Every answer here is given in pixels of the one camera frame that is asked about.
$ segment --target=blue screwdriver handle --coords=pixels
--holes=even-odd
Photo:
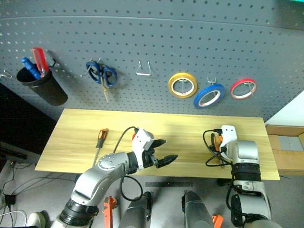
[[[23,57],[21,59],[24,67],[34,76],[36,80],[40,79],[40,72],[37,69],[37,66],[33,64],[28,58]]]

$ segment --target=red tape roll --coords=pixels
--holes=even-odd
[[[251,87],[251,91],[249,91],[248,93],[246,93],[246,94],[244,94],[244,95],[235,95],[235,94],[233,94],[234,89],[235,89],[237,86],[239,86],[240,84],[244,84],[244,83],[251,83],[251,84],[253,84],[253,87]],[[240,79],[240,80],[236,81],[236,82],[232,85],[232,87],[231,87],[231,89],[230,89],[230,94],[231,94],[231,96],[232,96],[234,99],[237,99],[237,100],[246,99],[246,98],[252,96],[252,94],[257,90],[257,87],[256,87],[256,86],[257,86],[257,84],[256,84],[255,80],[253,80],[252,78]]]

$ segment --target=scissors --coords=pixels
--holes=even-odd
[[[89,69],[89,75],[91,78],[101,85],[102,91],[105,96],[105,100],[109,103],[109,90],[108,88],[114,86],[117,81],[117,73],[113,68],[107,65],[99,65],[95,61],[90,61],[85,64],[86,68]]]

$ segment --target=blue scissors handle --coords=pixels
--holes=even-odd
[[[96,76],[98,76],[98,78],[95,77],[95,76],[93,75],[93,73],[92,73],[93,70],[89,70],[88,73],[89,73],[89,75],[91,76],[91,78],[92,78],[94,81],[96,81],[98,84],[101,84],[101,83],[102,83],[101,77],[102,77],[103,75],[102,75],[102,73],[101,73],[99,64],[98,64],[97,62],[90,61],[90,62],[87,62],[87,63],[85,64],[85,66],[86,66],[87,69],[88,69],[89,67],[95,67],[95,68],[96,68],[96,72],[94,72],[94,74],[95,74]]]
[[[114,86],[117,81],[116,71],[113,68],[104,65],[102,72],[103,72],[102,77],[104,78],[104,83],[106,84],[106,86],[108,87]]]

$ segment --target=tape roll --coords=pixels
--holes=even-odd
[[[235,95],[235,94],[233,94],[233,92],[234,92],[234,90],[235,90],[236,87],[238,87],[241,84],[245,84],[245,83],[251,83],[252,84],[251,90],[248,93],[246,93],[244,95]],[[257,84],[256,84],[255,80],[253,80],[252,78],[243,78],[243,79],[240,79],[240,80],[236,81],[232,85],[232,87],[230,89],[230,94],[231,94],[231,96],[234,99],[237,99],[237,100],[246,99],[246,98],[252,96],[252,94],[257,90],[256,86],[257,86]]]
[[[216,93],[214,98],[203,103],[203,99],[211,93]],[[194,99],[193,104],[198,109],[206,108],[219,102],[224,97],[224,95],[225,95],[224,86],[222,86],[221,84],[214,84],[200,91],[199,94]]]
[[[178,92],[176,91],[173,86],[176,82],[180,80],[186,80],[191,83],[191,89],[186,91],[186,92]],[[198,89],[198,83],[196,82],[196,79],[193,75],[188,74],[188,73],[177,73],[173,75],[169,81],[168,81],[168,89],[169,91],[176,97],[179,98],[187,98],[195,94],[195,92]]]

